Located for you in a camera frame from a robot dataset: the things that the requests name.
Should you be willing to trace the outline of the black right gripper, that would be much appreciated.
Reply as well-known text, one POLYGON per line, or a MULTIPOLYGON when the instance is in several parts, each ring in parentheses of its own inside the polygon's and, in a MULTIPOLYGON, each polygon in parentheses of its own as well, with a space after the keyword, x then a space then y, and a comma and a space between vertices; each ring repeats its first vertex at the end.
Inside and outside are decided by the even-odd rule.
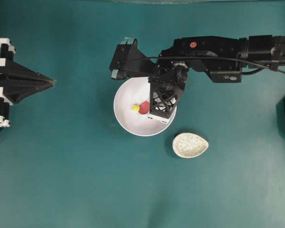
POLYGON ((184 61, 168 61, 166 68, 156 67, 149 77, 150 109, 148 118, 168 124, 182 97, 188 80, 188 66, 184 61))

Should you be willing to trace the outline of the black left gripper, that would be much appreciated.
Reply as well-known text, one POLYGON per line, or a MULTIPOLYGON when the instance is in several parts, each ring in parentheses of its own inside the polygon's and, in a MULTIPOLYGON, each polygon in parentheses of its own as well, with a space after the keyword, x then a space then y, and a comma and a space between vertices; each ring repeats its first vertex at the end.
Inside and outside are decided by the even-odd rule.
POLYGON ((0 132, 10 127, 10 106, 55 85, 53 79, 14 62, 15 53, 10 39, 0 38, 0 132), (11 80, 11 76, 28 80, 11 80))

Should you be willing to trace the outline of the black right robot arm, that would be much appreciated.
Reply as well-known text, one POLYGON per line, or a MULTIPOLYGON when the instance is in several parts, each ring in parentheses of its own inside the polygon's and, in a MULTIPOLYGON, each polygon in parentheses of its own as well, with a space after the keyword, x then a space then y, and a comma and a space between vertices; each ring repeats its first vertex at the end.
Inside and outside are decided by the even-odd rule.
POLYGON ((155 58, 150 72, 150 118, 167 123, 185 90, 188 71, 205 73, 213 83, 240 83, 262 70, 284 74, 285 36, 218 36, 176 39, 155 58))

